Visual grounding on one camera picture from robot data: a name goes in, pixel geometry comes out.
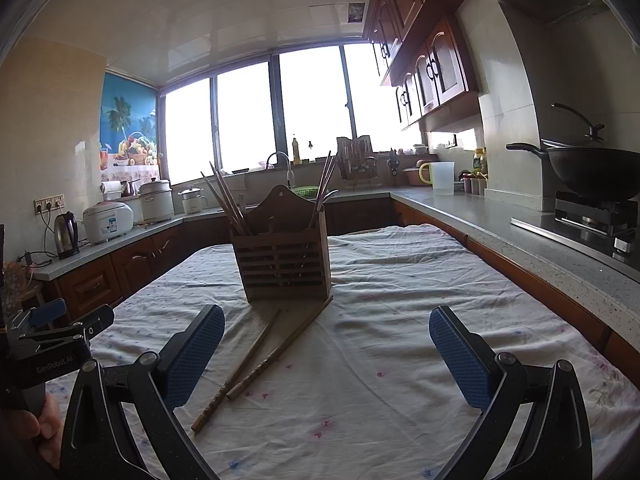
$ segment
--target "window frame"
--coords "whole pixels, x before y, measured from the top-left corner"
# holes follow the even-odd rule
[[[274,132],[274,140],[276,150],[278,152],[286,153],[289,156],[289,147],[287,145],[287,132],[285,126],[285,117],[284,117],[284,106],[282,103],[282,80],[280,78],[280,54],[286,54],[287,52],[295,52],[298,50],[307,50],[310,48],[321,48],[326,46],[338,46],[340,50],[340,60],[342,62],[342,75],[344,76],[344,86],[345,92],[347,96],[347,102],[345,103],[345,107],[349,111],[349,119],[350,119],[350,127],[351,127],[351,138],[356,139],[358,134],[356,132],[356,123],[355,123],[355,115],[353,112],[353,101],[351,99],[351,85],[349,80],[349,70],[347,67],[346,55],[344,53],[344,46],[346,44],[352,43],[369,43],[370,41],[364,40],[363,38],[347,38],[344,40],[335,40],[335,41],[318,41],[314,43],[305,43],[298,45],[291,45],[286,47],[281,47],[278,49],[271,50],[268,53],[258,54],[256,56],[244,57],[242,59],[234,60],[232,62],[223,63],[213,67],[211,69],[207,69],[204,72],[199,72],[196,74],[191,74],[181,78],[170,85],[161,88],[159,91],[159,104],[161,104],[157,109],[159,111],[159,115],[161,115],[161,120],[158,122],[158,137],[160,146],[166,146],[166,130],[165,130],[165,120],[164,120],[164,112],[166,110],[164,106],[165,97],[168,93],[173,92],[174,90],[183,88],[191,83],[196,81],[200,81],[202,79],[209,79],[209,95],[210,95],[210,107],[211,107],[211,135],[213,142],[213,153],[215,162],[220,168],[222,166],[222,154],[220,152],[220,132],[219,132],[219,121],[218,121],[218,75],[226,72],[231,72],[233,70],[244,68],[246,66],[250,66],[252,64],[258,63],[268,63],[269,70],[269,85],[270,85],[270,95],[271,95],[271,117],[273,118],[273,132]],[[287,161],[281,155],[277,155],[277,167],[283,167],[287,165]],[[167,177],[170,177],[168,174],[168,168],[166,167],[166,158],[161,157],[161,171]]]

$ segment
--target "gas stove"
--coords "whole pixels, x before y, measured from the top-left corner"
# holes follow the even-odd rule
[[[556,194],[556,211],[512,218],[511,223],[559,242],[640,283],[638,202],[594,202]]]

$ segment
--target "blue gripper pad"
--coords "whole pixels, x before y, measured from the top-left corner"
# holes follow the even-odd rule
[[[174,334],[159,352],[153,377],[169,410],[184,405],[225,332],[225,315],[207,305],[183,332]]]
[[[466,402],[486,410],[502,377],[494,351],[478,334],[469,332],[448,306],[432,311],[429,334]]]
[[[29,325],[33,328],[40,328],[47,323],[51,323],[54,319],[64,316],[65,312],[65,300],[58,298],[57,300],[49,301],[49,303],[39,306],[31,313]]]

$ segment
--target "ceiling panel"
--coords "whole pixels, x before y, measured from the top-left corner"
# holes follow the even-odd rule
[[[359,36],[348,3],[367,0],[50,0],[27,35],[108,58],[156,86],[291,43]]]

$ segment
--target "black wok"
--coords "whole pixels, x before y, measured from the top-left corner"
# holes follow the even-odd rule
[[[507,144],[507,150],[548,158],[565,186],[585,198],[620,202],[640,192],[640,153],[607,148],[546,149],[526,142]]]

